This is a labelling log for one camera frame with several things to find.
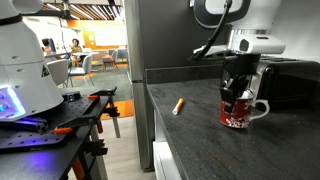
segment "dark countertop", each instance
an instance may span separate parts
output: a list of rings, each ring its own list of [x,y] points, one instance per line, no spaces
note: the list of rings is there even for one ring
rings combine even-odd
[[[218,120],[219,80],[147,86],[183,179],[319,178],[319,109],[269,113],[233,129]]]
[[[60,91],[62,93],[80,91],[82,95],[86,95],[101,89],[114,88],[114,86],[79,87],[60,89]],[[97,103],[95,107],[105,107],[105,101]],[[98,109],[94,108],[90,113],[97,114],[100,112]],[[68,139],[67,143],[61,147],[10,154],[2,153],[0,154],[0,179],[56,180],[63,178],[68,174],[72,163],[89,135],[89,127],[80,127],[75,135]]]

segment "mug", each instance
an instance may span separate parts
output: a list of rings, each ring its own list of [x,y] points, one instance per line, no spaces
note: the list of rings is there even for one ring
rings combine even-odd
[[[251,116],[251,107],[256,103],[263,103],[266,106],[266,111],[260,115]],[[219,120],[222,124],[233,128],[247,128],[252,120],[261,118],[267,115],[270,111],[267,100],[259,99],[253,101],[253,96],[246,96],[237,99],[231,114],[225,112],[224,107],[225,101],[221,101]]]

